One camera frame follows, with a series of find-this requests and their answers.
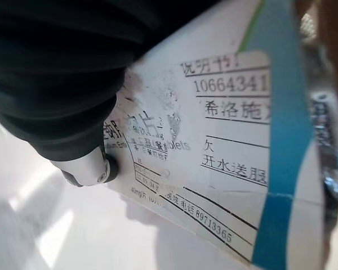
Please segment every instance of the silver metal object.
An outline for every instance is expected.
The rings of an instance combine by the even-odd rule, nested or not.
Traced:
[[[51,162],[63,172],[71,174],[80,186],[92,186],[103,183],[108,179],[110,174],[109,161],[103,157],[103,153],[99,147],[79,159]]]
[[[319,147],[322,179],[338,200],[338,98],[333,68],[324,44],[317,38],[317,12],[305,14],[301,23],[312,122]]]

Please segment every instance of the printed number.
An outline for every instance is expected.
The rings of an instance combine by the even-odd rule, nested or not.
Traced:
[[[224,79],[223,78],[219,78],[217,81],[216,81],[216,85],[217,85],[217,88],[220,92],[223,92],[225,90],[225,84],[224,84]]]
[[[216,86],[215,86],[214,79],[209,79],[208,85],[209,85],[209,90],[210,91],[212,91],[212,92],[216,91]]]
[[[226,87],[231,91],[235,91],[234,83],[233,83],[233,78],[230,78],[228,80],[228,83],[226,84]]]
[[[207,92],[208,89],[211,92],[223,92],[226,89],[230,92],[238,91],[243,92],[245,90],[250,91],[257,91],[258,85],[257,80],[259,80],[259,84],[261,85],[259,89],[262,91],[267,91],[267,76],[262,75],[260,77],[256,76],[250,76],[246,78],[243,75],[237,76],[237,77],[230,77],[228,81],[226,81],[225,78],[218,78],[218,79],[209,79],[209,80],[200,80],[200,81],[194,81],[195,88],[197,92]]]
[[[238,91],[242,92],[246,89],[246,85],[245,85],[246,79],[244,78],[244,76],[238,76],[235,81],[238,82],[239,84],[239,86],[237,87]]]
[[[262,85],[261,90],[266,91],[266,75],[261,76],[261,85]]]
[[[250,80],[247,83],[247,87],[251,87],[252,91],[256,91],[257,90],[257,84],[255,83],[255,77],[254,76],[250,77]]]

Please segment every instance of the white surface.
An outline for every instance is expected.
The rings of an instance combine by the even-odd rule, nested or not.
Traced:
[[[76,188],[0,131],[0,270],[244,269],[105,186]]]

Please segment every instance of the black line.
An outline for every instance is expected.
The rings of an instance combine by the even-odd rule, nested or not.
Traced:
[[[152,149],[152,150],[159,151],[159,152],[164,153],[164,154],[168,154],[168,152],[165,152],[165,151],[163,151],[163,150],[159,150],[159,149],[157,149],[157,148],[150,147],[150,146],[147,146],[147,145],[140,145],[139,143],[132,143],[132,142],[131,142],[131,144],[132,144],[132,145],[139,145],[139,146],[142,146],[142,147],[146,147],[146,148],[149,148],[149,149]]]
[[[141,172],[138,172],[137,170],[136,170],[136,172],[137,173],[139,173],[139,174],[141,174],[142,176],[144,176],[144,177],[147,177],[146,175],[144,175],[144,174],[142,174]],[[152,180],[150,177],[147,177],[147,179],[149,179],[150,181],[153,181],[155,184],[159,184],[159,183],[157,183],[156,181],[154,181],[154,180]]]
[[[133,153],[131,152],[131,149],[130,149],[128,140],[126,140],[126,137],[125,137],[124,133],[123,133],[123,137],[124,137],[124,139],[125,139],[125,141],[126,141],[126,143],[127,143],[127,145],[128,145],[128,148],[129,148],[129,151],[130,151],[130,155],[131,155],[131,159],[133,160],[133,163],[135,163],[135,162],[134,162],[134,158],[133,158]]]
[[[260,124],[260,125],[270,125],[270,123],[264,122],[254,122],[254,121],[244,121],[244,120],[237,120],[237,119],[225,119],[225,118],[217,118],[217,117],[206,117],[207,119],[216,119],[216,120],[226,120],[226,121],[233,121],[233,122],[243,122],[243,123],[251,123],[251,124]]]
[[[191,190],[191,189],[189,189],[189,188],[187,188],[187,187],[184,187],[184,188],[185,188],[186,190],[188,190],[188,191],[190,191],[190,192],[192,192],[192,193],[198,195],[199,197],[201,197],[201,198],[203,198],[203,199],[206,199],[207,201],[210,201],[212,204],[215,204],[215,205],[218,206],[220,209],[226,211],[228,214],[230,214],[230,215],[232,215],[233,217],[239,219],[241,222],[245,223],[245,224],[248,225],[249,227],[251,227],[251,228],[253,228],[253,229],[255,229],[255,230],[258,230],[257,227],[253,226],[253,225],[250,224],[249,222],[245,221],[245,220],[242,219],[241,217],[237,216],[236,214],[234,214],[233,212],[231,212],[231,211],[229,211],[228,209],[224,208],[224,207],[221,206],[220,204],[214,202],[213,200],[211,200],[211,199],[209,199],[209,198],[207,198],[207,197],[205,197],[205,196],[203,196],[203,195],[201,195],[201,194],[199,194],[199,193],[197,193],[197,192],[195,192],[195,191],[193,191],[193,190]]]
[[[203,75],[215,75],[215,74],[226,74],[226,73],[236,73],[236,72],[245,72],[245,71],[255,71],[255,70],[263,70],[263,69],[269,69],[269,68],[270,68],[270,66],[258,66],[258,67],[250,67],[250,68],[246,68],[246,69],[217,71],[217,72],[212,72],[212,73],[192,74],[192,75],[186,75],[185,77],[194,77],[194,76],[203,76]]]
[[[148,169],[147,167],[145,167],[145,166],[143,166],[143,165],[141,165],[141,164],[139,164],[139,163],[134,162],[134,164],[139,165],[139,166],[143,167],[144,169],[147,169],[147,170],[151,171],[152,173],[155,173],[157,176],[161,176],[159,173],[157,173],[157,172],[155,172],[155,171],[153,171],[153,170],[150,170],[150,169]]]
[[[236,232],[234,232],[231,228],[229,228],[227,225],[223,224],[221,221],[219,221],[218,219],[216,219],[215,217],[213,217],[211,214],[209,214],[206,210],[204,210],[203,208],[201,208],[200,206],[196,205],[195,203],[185,199],[186,201],[190,202],[191,204],[194,204],[197,208],[202,209],[203,212],[207,213],[207,215],[210,215],[213,219],[215,219],[217,222],[219,222],[220,224],[222,224],[225,228],[227,228],[228,230],[230,230],[231,232],[233,232],[235,235],[237,235],[239,238],[241,238],[243,241],[245,241],[246,243],[248,243],[249,245],[253,245],[252,243],[250,243],[248,240],[244,239],[242,236],[240,236],[239,234],[237,234]]]
[[[230,97],[230,98],[247,98],[247,97],[253,97],[253,98],[269,98],[270,96],[232,96],[232,95],[228,95],[228,96],[201,96],[201,95],[198,95],[196,97]]]
[[[131,149],[130,149],[130,146],[129,146],[129,143],[128,143],[128,141],[126,140],[126,137],[125,137],[125,135],[124,135],[124,133],[123,133],[123,137],[124,137],[124,139],[125,139],[125,141],[126,141],[126,143],[128,144],[128,148],[129,148],[129,151],[130,151],[130,155],[131,155],[131,159],[133,160],[133,163],[134,164],[137,164],[137,165],[139,165],[139,166],[142,166],[142,165],[140,165],[140,164],[138,164],[138,163],[135,163],[134,162],[134,158],[133,158],[133,154],[132,154],[132,152],[131,152]],[[134,175],[135,175],[135,180],[137,180],[139,183],[141,183],[138,179],[136,179],[136,173],[139,173],[139,172],[137,172],[136,171],[136,169],[135,169],[135,166],[134,166]],[[156,192],[154,191],[154,190],[152,190],[151,188],[149,188],[149,187],[147,187],[146,185],[144,185],[143,183],[141,183],[144,187],[146,187],[146,188],[148,188],[148,189],[150,189],[151,191],[153,191],[155,194],[156,194]]]
[[[223,140],[223,141],[228,141],[228,142],[242,143],[242,144],[244,144],[244,145],[257,146],[257,147],[262,147],[262,148],[267,148],[267,149],[270,148],[269,146],[256,145],[256,144],[254,144],[254,143],[248,143],[248,142],[235,141],[235,140],[233,140],[233,139],[225,139],[225,138],[220,138],[220,137],[215,137],[215,136],[210,136],[210,135],[207,135],[207,137],[209,137],[209,138],[214,138],[214,139],[219,139],[219,140]]]
[[[216,235],[215,233],[213,233],[207,226],[205,226],[204,224],[202,224],[201,222],[197,221],[194,217],[192,217],[190,214],[188,214],[187,212],[184,212],[185,214],[187,214],[189,217],[191,217],[192,219],[194,219],[196,222],[198,222],[203,228],[205,228],[208,232],[210,232],[212,235],[214,235],[219,241],[221,241],[224,245],[226,245],[228,248],[230,248],[232,251],[234,251],[235,253],[237,253],[240,257],[242,257],[244,260],[246,260],[247,262],[251,262],[249,259],[247,259],[246,257],[244,257],[244,255],[242,255],[240,252],[238,252],[235,248],[233,248],[232,246],[230,246],[229,244],[227,244],[223,239],[221,239],[218,235]]]
[[[204,229],[206,229],[208,232],[210,232],[212,235],[214,235],[217,239],[219,239],[219,241],[221,241],[223,244],[225,244],[228,248],[230,248],[231,250],[233,250],[235,253],[237,253],[240,257],[242,257],[244,260],[246,260],[247,262],[250,263],[250,260],[247,259],[246,257],[244,257],[244,255],[242,255],[241,253],[239,253],[238,251],[236,251],[235,248],[233,248],[232,246],[230,246],[229,244],[227,244],[223,239],[221,239],[218,235],[216,235],[215,233],[213,233],[208,227],[206,227],[204,224],[202,224],[200,221],[198,221],[197,219],[195,219],[194,217],[192,217],[189,213],[187,213],[186,211],[184,211],[182,208],[180,208],[179,206],[175,205],[173,202],[171,202],[170,200],[167,200],[166,198],[164,198],[163,196],[160,195],[161,198],[163,198],[164,200],[168,201],[169,203],[171,203],[172,205],[174,205],[175,207],[179,208],[181,211],[183,211],[185,214],[187,214],[189,217],[191,217],[192,219],[194,219],[196,222],[198,222]]]
[[[175,193],[176,196],[181,197],[179,194]],[[186,198],[181,197],[183,200],[186,200]]]
[[[147,187],[146,185],[144,185],[143,183],[141,183],[144,187],[146,187],[147,189],[153,191],[155,194],[156,192],[154,190],[152,190],[150,187]]]
[[[235,175],[235,174],[231,174],[231,173],[229,173],[229,172],[225,172],[225,171],[223,171],[223,170],[218,170],[218,169],[213,168],[213,167],[210,167],[210,166],[205,166],[204,164],[201,164],[201,166],[202,166],[202,167],[205,167],[205,168],[208,168],[208,169],[211,169],[211,170],[214,170],[214,171],[219,172],[219,173],[224,173],[224,174],[226,174],[226,175],[228,175],[228,176],[233,176],[233,177],[236,177],[236,178],[238,178],[238,179],[241,179],[241,180],[244,180],[244,181],[251,182],[251,183],[256,184],[256,185],[259,185],[259,186],[267,187],[267,185],[265,185],[265,184],[255,182],[255,181],[252,181],[252,180],[250,180],[250,179],[247,179],[247,178],[244,178],[244,177],[240,177],[240,176],[237,176],[237,175]]]

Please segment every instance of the green stripe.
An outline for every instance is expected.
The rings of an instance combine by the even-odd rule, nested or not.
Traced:
[[[254,15],[253,15],[253,17],[252,17],[252,20],[250,21],[250,23],[249,23],[249,25],[248,25],[248,28],[247,28],[246,33],[245,33],[245,35],[244,35],[244,38],[242,39],[242,43],[241,43],[241,45],[239,46],[238,52],[243,52],[243,51],[246,50],[246,48],[247,48],[247,43],[248,43],[249,37],[250,37],[250,35],[251,35],[252,31],[253,31],[255,22],[256,22],[257,18],[259,17],[261,10],[262,10],[263,7],[264,7],[264,1],[265,1],[265,0],[261,0],[260,4],[257,6],[257,9],[256,9],[256,11],[254,12]]]

